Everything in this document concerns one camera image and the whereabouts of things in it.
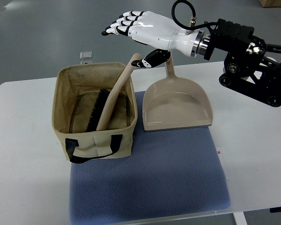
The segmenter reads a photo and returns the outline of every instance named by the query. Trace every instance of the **robot finger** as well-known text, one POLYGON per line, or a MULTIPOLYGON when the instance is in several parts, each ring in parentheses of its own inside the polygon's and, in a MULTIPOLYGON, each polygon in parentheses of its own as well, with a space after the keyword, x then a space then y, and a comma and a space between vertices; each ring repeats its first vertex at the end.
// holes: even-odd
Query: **robot finger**
POLYGON ((125 16, 117 19, 116 22, 121 22, 121 21, 135 21, 139 18, 139 16, 125 16))
POLYGON ((117 30, 117 32, 121 35, 125 35, 128 36, 128 31, 129 31, 130 26, 118 26, 115 27, 115 29, 117 30))
POLYGON ((122 15, 119 16, 119 18, 125 17, 125 16, 140 16, 144 13, 144 11, 130 11, 125 12, 122 15))
POLYGON ((152 68, 165 63, 170 58, 170 52, 162 49, 155 49, 141 60, 135 60, 131 63, 134 67, 152 68))
POLYGON ((116 30, 116 27, 106 27, 104 31, 101 33, 103 36, 109 35, 109 34, 116 34, 118 35, 118 31, 116 30))
POLYGON ((105 31, 103 31, 101 34, 103 36, 109 35, 109 34, 122 34, 125 36, 128 36, 128 30, 130 26, 132 26, 134 21, 115 21, 112 25, 105 28, 105 31))

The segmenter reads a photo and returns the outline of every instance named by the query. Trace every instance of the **black mechanical bracket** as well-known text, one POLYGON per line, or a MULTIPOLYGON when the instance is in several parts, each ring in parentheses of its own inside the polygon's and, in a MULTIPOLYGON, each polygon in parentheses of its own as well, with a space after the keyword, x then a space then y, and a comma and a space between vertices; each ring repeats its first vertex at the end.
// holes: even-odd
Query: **black mechanical bracket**
POLYGON ((211 30, 204 59, 209 60, 215 48, 228 52, 220 84, 267 105, 281 106, 281 62, 265 57, 266 52, 281 54, 281 46, 267 45, 253 36, 253 27, 223 19, 217 24, 211 30), (258 78, 255 71, 262 76, 258 78))

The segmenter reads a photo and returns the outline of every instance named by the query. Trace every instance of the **brush bristles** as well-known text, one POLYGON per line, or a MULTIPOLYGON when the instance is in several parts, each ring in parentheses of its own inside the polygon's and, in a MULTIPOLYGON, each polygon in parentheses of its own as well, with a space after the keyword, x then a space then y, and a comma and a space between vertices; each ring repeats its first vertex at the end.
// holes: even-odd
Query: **brush bristles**
POLYGON ((109 96, 109 91, 106 89, 100 89, 99 95, 96 99, 95 106, 93 108, 92 114, 89 119, 88 127, 86 129, 86 132, 92 132, 97 129, 102 111, 104 109, 106 100, 109 96))

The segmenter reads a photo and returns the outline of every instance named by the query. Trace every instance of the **gray floor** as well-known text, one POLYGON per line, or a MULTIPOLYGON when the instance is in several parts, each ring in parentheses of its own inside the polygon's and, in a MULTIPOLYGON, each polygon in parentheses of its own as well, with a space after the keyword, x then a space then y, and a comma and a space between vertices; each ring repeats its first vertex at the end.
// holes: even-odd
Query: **gray floor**
MULTIPOLYGON (((124 36, 103 37, 101 32, 130 10, 153 11, 171 17, 173 3, 174 0, 0 0, 0 85, 56 77, 62 68, 79 64, 82 51, 91 50, 93 62, 126 64, 135 52, 145 56, 152 47, 124 36)), ((198 24, 222 18, 252 26, 255 36, 266 43, 281 45, 281 8, 262 8, 258 0, 192 0, 191 3, 196 8, 198 24)), ((190 11, 179 6, 177 13, 187 24, 190 11)), ((225 55, 215 50, 211 61, 222 61, 225 55)), ((201 56, 191 59, 178 51, 173 52, 173 58, 175 65, 207 62, 201 56)), ((245 216, 248 225, 281 225, 281 213, 257 210, 246 212, 245 216)), ((235 223, 232 215, 221 215, 162 224, 235 223)))

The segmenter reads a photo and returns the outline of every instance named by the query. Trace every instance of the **brush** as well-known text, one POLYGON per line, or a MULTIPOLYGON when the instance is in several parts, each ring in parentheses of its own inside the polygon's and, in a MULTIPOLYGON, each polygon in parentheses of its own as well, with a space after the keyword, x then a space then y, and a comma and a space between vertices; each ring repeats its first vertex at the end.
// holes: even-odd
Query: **brush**
POLYGON ((93 112, 89 119, 89 124, 86 132, 91 132, 95 130, 106 130, 108 122, 111 118, 113 108, 118 99, 118 95, 130 77, 131 73, 134 71, 135 67, 131 65, 134 60, 140 60, 141 55, 136 53, 132 56, 124 71, 118 78, 112 90, 101 89, 99 95, 96 99, 93 112))

